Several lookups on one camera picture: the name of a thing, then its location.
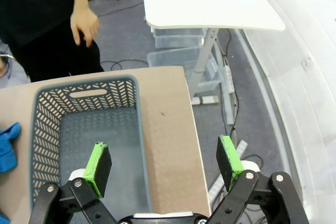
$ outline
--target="blue fabric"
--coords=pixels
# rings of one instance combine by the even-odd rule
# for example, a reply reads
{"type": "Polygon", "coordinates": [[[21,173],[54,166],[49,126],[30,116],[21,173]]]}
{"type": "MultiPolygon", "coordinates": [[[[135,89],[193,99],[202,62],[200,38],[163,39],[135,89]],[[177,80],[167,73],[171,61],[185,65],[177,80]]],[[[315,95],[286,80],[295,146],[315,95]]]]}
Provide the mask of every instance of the blue fabric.
{"type": "Polygon", "coordinates": [[[10,224],[10,220],[8,220],[5,216],[0,215],[0,224],[10,224]]]}
{"type": "Polygon", "coordinates": [[[13,169],[17,165],[14,149],[10,141],[15,139],[19,133],[19,123],[15,123],[8,129],[0,131],[0,173],[13,169]]]}

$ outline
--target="basket bottom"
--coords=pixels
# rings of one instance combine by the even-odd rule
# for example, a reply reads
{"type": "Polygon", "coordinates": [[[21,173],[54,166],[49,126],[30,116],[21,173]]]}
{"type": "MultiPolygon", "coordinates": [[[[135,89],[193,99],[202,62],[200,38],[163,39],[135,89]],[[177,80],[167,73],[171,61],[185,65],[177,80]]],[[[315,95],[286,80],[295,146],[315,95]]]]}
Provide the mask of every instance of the basket bottom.
{"type": "MultiPolygon", "coordinates": [[[[105,142],[112,159],[102,202],[119,220],[149,212],[137,110],[118,108],[67,114],[61,122],[61,184],[74,170],[85,168],[96,142],[105,142]]],[[[76,213],[71,224],[86,223],[76,213]]]]}

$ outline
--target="basket handle hole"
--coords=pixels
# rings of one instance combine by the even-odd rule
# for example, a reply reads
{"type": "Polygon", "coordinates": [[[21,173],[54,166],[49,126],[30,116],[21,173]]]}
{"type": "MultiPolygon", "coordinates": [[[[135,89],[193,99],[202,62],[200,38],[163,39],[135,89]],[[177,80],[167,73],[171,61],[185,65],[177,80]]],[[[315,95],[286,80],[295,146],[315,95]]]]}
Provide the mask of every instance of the basket handle hole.
{"type": "Polygon", "coordinates": [[[95,95],[103,95],[103,94],[107,94],[106,89],[80,91],[80,92],[70,93],[69,95],[71,98],[82,98],[82,97],[92,97],[95,95]]]}

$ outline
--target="plastic storage box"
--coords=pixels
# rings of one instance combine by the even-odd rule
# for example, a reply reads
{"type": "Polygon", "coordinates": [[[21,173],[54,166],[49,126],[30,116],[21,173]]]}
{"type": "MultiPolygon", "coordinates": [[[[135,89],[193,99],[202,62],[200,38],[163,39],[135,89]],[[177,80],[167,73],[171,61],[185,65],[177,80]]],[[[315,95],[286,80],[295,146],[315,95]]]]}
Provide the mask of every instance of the plastic storage box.
{"type": "Polygon", "coordinates": [[[204,42],[202,29],[155,29],[156,48],[181,48],[201,46],[204,42]]]}
{"type": "MultiPolygon", "coordinates": [[[[201,47],[173,49],[167,51],[152,52],[147,55],[150,67],[161,66],[182,66],[187,82],[196,66],[201,47]]],[[[197,86],[197,93],[212,91],[222,81],[223,77],[218,71],[218,65],[212,54],[210,54],[206,69],[197,86]]]]}
{"type": "MultiPolygon", "coordinates": [[[[102,202],[117,220],[152,211],[134,77],[43,87],[35,99],[30,142],[32,205],[42,184],[65,184],[72,171],[86,167],[94,144],[106,142],[112,167],[102,202]]],[[[71,223],[86,220],[80,212],[71,223]]]]}

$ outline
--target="black shirt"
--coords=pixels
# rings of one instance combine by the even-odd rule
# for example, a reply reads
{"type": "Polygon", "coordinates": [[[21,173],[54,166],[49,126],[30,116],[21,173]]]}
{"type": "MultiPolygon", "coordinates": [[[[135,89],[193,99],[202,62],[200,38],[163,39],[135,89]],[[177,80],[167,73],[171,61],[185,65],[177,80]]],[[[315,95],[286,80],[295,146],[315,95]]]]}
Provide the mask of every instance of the black shirt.
{"type": "Polygon", "coordinates": [[[23,46],[70,18],[74,0],[0,0],[0,38],[23,46]]]}

